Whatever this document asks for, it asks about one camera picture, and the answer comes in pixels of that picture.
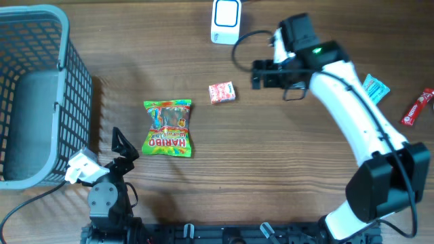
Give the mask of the colourful candy bag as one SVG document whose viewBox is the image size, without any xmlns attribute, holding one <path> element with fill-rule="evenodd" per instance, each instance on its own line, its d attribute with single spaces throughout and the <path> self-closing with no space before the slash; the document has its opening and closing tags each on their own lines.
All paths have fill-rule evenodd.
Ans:
<svg viewBox="0 0 434 244">
<path fill-rule="evenodd" d="M 192 101 L 189 99 L 144 101 L 151 118 L 151 127 L 142 145 L 144 155 L 191 157 L 189 118 Z"/>
</svg>

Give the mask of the red white small packet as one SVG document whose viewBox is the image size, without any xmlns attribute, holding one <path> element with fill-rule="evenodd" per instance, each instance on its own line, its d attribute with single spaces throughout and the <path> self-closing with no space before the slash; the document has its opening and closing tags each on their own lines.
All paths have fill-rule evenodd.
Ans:
<svg viewBox="0 0 434 244">
<path fill-rule="evenodd" d="M 210 94 L 210 102 L 212 104 L 236 99 L 235 89 L 231 81 L 210 85 L 208 90 Z"/>
</svg>

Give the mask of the mint toilet wipes pack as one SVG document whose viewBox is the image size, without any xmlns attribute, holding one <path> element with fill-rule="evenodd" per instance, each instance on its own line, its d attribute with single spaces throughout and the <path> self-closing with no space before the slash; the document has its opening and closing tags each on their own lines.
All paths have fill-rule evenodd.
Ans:
<svg viewBox="0 0 434 244">
<path fill-rule="evenodd" d="M 390 92 L 389 87 L 371 74 L 367 74 L 362 87 L 374 104 L 378 104 Z"/>
</svg>

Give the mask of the red Nescafe stick sachet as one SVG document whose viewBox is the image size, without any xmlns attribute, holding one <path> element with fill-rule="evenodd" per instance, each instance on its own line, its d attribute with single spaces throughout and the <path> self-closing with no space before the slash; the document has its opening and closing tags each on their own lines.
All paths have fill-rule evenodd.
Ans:
<svg viewBox="0 0 434 244">
<path fill-rule="evenodd" d="M 401 124 L 407 126 L 413 126 L 415 120 L 418 118 L 420 112 L 433 98 L 433 89 L 425 88 L 424 91 L 419 95 L 411 109 L 405 114 L 401 120 Z"/>
</svg>

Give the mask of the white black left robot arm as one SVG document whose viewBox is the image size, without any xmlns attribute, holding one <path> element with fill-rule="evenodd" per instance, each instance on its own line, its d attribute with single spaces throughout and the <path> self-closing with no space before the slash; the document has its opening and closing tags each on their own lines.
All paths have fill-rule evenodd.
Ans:
<svg viewBox="0 0 434 244">
<path fill-rule="evenodd" d="M 142 219 L 134 216 L 133 208 L 137 204 L 131 203 L 128 190 L 132 189 L 135 196 L 138 194 L 123 179 L 133 170 L 139 153 L 117 127 L 113 128 L 111 150 L 119 156 L 104 166 L 108 173 L 94 183 L 85 184 L 91 188 L 87 197 L 90 223 L 81 229 L 80 243 L 148 243 Z"/>
</svg>

